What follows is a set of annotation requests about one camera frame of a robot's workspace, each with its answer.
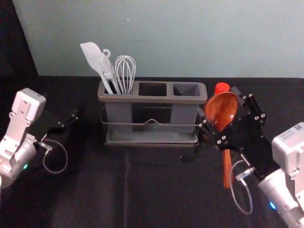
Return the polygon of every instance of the white label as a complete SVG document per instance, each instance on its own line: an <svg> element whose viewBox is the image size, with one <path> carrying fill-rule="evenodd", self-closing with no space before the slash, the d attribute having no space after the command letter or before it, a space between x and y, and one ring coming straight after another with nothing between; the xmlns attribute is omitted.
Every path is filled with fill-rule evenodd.
<svg viewBox="0 0 304 228"><path fill-rule="evenodd" d="M299 132L302 132L303 129L304 129L304 123L298 123L296 126L293 126L292 128L280 134L279 138L284 142L287 139L290 139L292 136L298 134Z"/></svg>

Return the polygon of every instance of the whisk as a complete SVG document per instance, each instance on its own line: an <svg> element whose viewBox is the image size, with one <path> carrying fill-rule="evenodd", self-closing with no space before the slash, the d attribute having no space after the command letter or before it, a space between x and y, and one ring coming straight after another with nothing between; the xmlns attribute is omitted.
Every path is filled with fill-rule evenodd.
<svg viewBox="0 0 304 228"><path fill-rule="evenodd" d="M136 73L136 63L131 56L119 56L115 61L115 78L122 94L131 94Z"/></svg>

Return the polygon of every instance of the black table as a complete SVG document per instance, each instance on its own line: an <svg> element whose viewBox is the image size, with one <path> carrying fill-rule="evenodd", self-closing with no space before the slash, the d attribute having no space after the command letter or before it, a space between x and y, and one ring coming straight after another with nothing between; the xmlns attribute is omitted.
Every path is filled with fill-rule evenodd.
<svg viewBox="0 0 304 228"><path fill-rule="evenodd" d="M207 86L226 81L242 93L253 93L268 120L264 135L273 137L303 121L302 79L162 78L196 81ZM57 139L69 154L67 170L51 175L42 167L43 151L17 181L2 191L0 227L42 228L285 228L270 209L254 177L247 179L254 212L237 209L222 185L222 153L202 148L202 159L180 163L194 148L105 147L99 123L98 77L40 77L37 81L0 80L1 126L4 135L15 93L24 88L47 93L46 109L65 117L84 107L83 117ZM238 198L246 201L237 187Z"/></svg>

